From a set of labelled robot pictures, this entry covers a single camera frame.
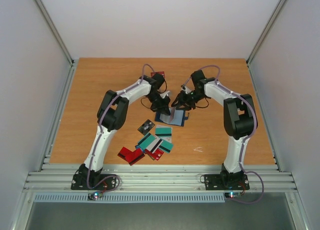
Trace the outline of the navy blue card holder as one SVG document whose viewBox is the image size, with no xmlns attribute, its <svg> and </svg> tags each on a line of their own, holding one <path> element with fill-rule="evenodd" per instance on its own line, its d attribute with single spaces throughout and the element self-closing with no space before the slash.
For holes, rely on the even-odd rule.
<svg viewBox="0 0 320 230">
<path fill-rule="evenodd" d="M 170 115 L 165 115 L 162 113 L 155 114 L 155 121 L 171 126 L 183 127 L 185 121 L 189 119 L 189 113 L 185 110 L 179 110 L 175 108 L 170 108 Z"/>
</svg>

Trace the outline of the red card bottom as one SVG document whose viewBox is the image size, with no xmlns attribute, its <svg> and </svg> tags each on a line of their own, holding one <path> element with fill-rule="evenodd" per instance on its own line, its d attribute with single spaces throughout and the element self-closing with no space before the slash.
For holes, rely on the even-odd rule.
<svg viewBox="0 0 320 230">
<path fill-rule="evenodd" d="M 123 147 L 119 153 L 117 154 L 118 157 L 125 160 L 130 166 L 137 163 L 139 160 L 145 157 L 145 154 L 140 148 L 137 148 L 134 151 L 129 150 L 126 147 Z"/>
</svg>

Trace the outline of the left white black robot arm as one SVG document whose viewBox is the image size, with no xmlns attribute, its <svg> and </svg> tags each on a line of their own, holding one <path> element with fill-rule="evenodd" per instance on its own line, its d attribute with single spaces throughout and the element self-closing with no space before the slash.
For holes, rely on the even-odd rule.
<svg viewBox="0 0 320 230">
<path fill-rule="evenodd" d="M 170 97 L 159 92 L 166 83 L 163 75 L 155 73 L 152 77 L 143 75 L 131 86 L 120 90 L 108 90 L 97 112 L 97 131 L 88 157 L 73 175 L 72 190 L 93 190 L 103 186 L 103 181 L 115 178 L 113 175 L 102 174 L 104 159 L 108 147 L 116 132 L 124 125 L 130 104 L 146 97 L 150 109 L 155 113 L 169 116 Z"/>
</svg>

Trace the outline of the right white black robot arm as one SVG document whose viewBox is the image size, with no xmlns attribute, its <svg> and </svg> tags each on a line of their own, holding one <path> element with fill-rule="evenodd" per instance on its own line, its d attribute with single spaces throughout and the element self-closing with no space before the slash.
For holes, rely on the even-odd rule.
<svg viewBox="0 0 320 230">
<path fill-rule="evenodd" d="M 202 99 L 213 99 L 223 107 L 223 126 L 228 135 L 226 158 L 219 174 L 206 174 L 207 189 L 234 190 L 238 186 L 248 188 L 245 182 L 243 162 L 246 148 L 258 127 L 253 98 L 250 94 L 239 94 L 225 87 L 216 77 L 205 77 L 201 69 L 190 76 L 194 90 L 185 84 L 172 103 L 177 110 L 190 111 Z"/>
</svg>

